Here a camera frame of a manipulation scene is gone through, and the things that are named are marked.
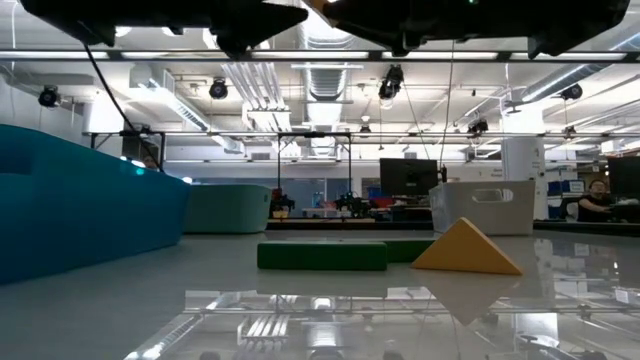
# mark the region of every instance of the yellow triangular block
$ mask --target yellow triangular block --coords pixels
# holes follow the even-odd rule
[[[460,218],[453,224],[411,264],[411,267],[522,275],[522,270],[493,241],[465,218]]]

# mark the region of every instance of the white plastic bin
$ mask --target white plastic bin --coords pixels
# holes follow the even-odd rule
[[[465,217],[486,235],[531,235],[534,181],[445,183],[429,191],[433,227],[445,232]]]

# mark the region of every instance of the computer monitor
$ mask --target computer monitor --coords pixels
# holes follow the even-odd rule
[[[640,156],[610,158],[609,185],[614,197],[640,197]]]
[[[429,195],[429,190],[438,186],[438,162],[380,159],[380,183],[387,196]]]

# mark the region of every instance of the bin handle hole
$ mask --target bin handle hole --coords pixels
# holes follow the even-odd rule
[[[471,196],[477,203],[506,203],[513,201],[510,189],[475,189]]]

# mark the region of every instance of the glossy white floor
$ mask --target glossy white floor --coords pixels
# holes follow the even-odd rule
[[[432,234],[187,237],[174,248],[0,287],[0,356],[640,359],[635,239],[494,239],[525,269],[515,278],[406,265],[381,273],[256,269],[258,241],[305,237]]]

